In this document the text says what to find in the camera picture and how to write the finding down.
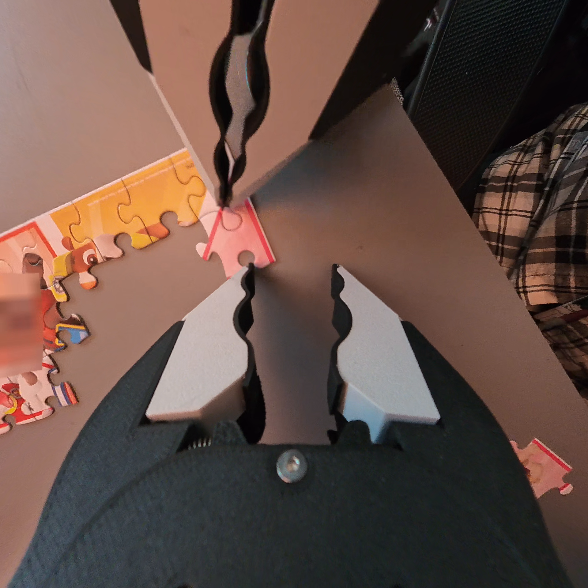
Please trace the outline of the pink dog puzzle piece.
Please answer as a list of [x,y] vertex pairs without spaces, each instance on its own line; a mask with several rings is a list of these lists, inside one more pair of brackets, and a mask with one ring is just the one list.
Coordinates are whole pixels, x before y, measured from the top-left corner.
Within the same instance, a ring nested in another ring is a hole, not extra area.
[[520,448],[514,440],[510,440],[510,443],[526,470],[537,499],[553,489],[557,489],[561,495],[568,495],[573,491],[573,485],[564,480],[572,467],[547,445],[537,438],[524,448]]

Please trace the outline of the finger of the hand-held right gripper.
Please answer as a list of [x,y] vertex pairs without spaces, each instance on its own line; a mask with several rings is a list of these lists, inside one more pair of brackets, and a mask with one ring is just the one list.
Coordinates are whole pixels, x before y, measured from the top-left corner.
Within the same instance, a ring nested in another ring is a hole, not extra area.
[[153,75],[211,196],[220,203],[214,154],[221,138],[210,72],[231,25],[231,1],[139,1]]
[[246,142],[245,170],[232,187],[241,204],[306,143],[378,1],[275,1],[265,56],[269,103]]

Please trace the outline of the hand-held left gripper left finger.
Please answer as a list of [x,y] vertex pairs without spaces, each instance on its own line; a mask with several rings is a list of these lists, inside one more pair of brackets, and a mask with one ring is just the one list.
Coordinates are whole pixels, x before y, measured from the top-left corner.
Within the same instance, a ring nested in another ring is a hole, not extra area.
[[254,265],[240,268],[181,321],[146,417],[152,422],[195,420],[207,434],[224,421],[258,443],[266,408],[254,349]]

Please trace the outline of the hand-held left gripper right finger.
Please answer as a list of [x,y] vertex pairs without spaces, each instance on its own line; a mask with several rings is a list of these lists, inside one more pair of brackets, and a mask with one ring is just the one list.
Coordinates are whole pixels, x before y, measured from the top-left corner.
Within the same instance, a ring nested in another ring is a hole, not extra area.
[[327,403],[337,432],[366,425],[371,443],[383,443],[393,422],[434,425],[440,420],[403,322],[354,275],[332,266],[332,324]]

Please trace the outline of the plaid shirt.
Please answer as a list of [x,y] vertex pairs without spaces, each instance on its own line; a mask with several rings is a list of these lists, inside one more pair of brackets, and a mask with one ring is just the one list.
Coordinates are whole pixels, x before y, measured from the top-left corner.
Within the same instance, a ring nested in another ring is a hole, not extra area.
[[489,165],[473,222],[587,399],[586,103]]

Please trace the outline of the assembled pink red puzzle section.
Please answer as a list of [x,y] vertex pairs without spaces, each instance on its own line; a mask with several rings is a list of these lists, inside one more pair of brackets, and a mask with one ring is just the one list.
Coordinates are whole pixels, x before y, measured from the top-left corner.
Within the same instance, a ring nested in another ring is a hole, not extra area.
[[205,195],[205,184],[183,149],[1,235],[1,275],[37,276],[42,311],[40,369],[31,376],[1,376],[2,435],[16,424],[52,415],[50,399],[59,406],[78,402],[70,383],[51,381],[58,371],[54,356],[89,337],[80,316],[61,313],[69,299],[63,281],[74,275],[85,290],[95,288],[92,269],[122,256],[119,235],[128,235],[136,249],[150,246],[168,235],[161,222],[167,212],[175,213],[181,226],[197,223]]

